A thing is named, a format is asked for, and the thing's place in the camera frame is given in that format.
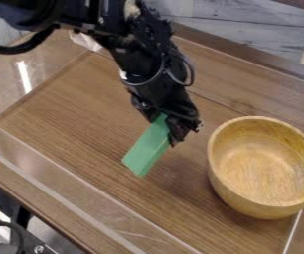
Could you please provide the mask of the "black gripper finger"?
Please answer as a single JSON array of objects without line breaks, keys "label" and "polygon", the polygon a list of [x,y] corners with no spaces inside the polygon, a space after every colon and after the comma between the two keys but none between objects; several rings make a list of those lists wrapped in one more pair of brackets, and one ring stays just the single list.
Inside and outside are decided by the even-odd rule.
[{"label": "black gripper finger", "polygon": [[169,130],[168,139],[171,146],[183,142],[189,131],[195,129],[195,122],[187,119],[168,116],[165,119],[165,125]]},{"label": "black gripper finger", "polygon": [[152,123],[155,121],[155,119],[160,116],[161,111],[157,108],[153,107],[141,107],[139,109],[143,117],[145,118],[145,120]]}]

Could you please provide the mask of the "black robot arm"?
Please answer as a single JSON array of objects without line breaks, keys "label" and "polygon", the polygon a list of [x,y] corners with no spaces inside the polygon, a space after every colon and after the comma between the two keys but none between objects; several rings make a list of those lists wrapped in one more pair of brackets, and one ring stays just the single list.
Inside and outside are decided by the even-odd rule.
[{"label": "black robot arm", "polygon": [[169,143],[199,129],[187,93],[195,70],[172,41],[171,21],[143,0],[0,0],[0,18],[33,34],[18,45],[0,45],[1,55],[32,50],[58,29],[85,34],[115,59],[133,107],[149,121],[165,116]]}]

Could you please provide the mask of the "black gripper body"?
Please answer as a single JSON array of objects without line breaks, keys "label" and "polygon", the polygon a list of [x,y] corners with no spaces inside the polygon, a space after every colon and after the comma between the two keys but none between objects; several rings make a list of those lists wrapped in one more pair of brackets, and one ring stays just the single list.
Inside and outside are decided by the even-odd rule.
[{"label": "black gripper body", "polygon": [[131,103],[137,111],[145,106],[157,108],[161,114],[194,121],[192,131],[198,130],[202,123],[199,110],[183,85],[172,81],[131,84],[129,93]]}]

